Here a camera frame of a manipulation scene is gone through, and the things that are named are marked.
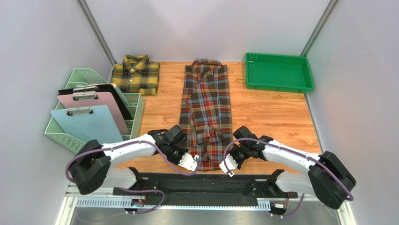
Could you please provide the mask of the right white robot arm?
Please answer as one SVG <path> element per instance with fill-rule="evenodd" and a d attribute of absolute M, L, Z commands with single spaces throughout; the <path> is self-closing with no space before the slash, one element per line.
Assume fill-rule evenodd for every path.
<path fill-rule="evenodd" d="M 356 180 L 334 153 L 309 153 L 286 146 L 269 136 L 258 138 L 245 126 L 236 130 L 233 136 L 236 140 L 227 145 L 219 164 L 229 176 L 234 176 L 234 170 L 239 170 L 245 160 L 259 158 L 297 171 L 276 172 L 269 180 L 284 193 L 312 195 L 335 210 L 345 201 L 354 200 L 351 191 Z"/>

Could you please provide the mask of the red brown plaid shirt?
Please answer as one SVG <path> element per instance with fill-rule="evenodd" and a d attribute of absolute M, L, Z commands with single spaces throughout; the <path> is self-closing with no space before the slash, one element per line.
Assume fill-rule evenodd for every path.
<path fill-rule="evenodd" d="M 187 135 L 182 146 L 199 157 L 199 170 L 218 170 L 233 140 L 226 65 L 197 59 L 185 66 L 179 126 Z"/>

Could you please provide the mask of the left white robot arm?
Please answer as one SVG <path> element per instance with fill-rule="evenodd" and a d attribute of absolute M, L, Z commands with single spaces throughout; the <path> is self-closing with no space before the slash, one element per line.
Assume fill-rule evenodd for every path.
<path fill-rule="evenodd" d="M 185 139 L 185 132 L 174 125 L 170 129 L 151 130 L 140 137 L 117 143 L 100 144 L 92 140 L 67 164 L 66 177 L 82 195 L 91 194 L 99 188 L 132 188 L 139 180 L 138 173 L 117 166 L 125 161 L 156 154 L 169 164 L 195 172 L 198 169 L 198 157 L 179 146 Z"/>

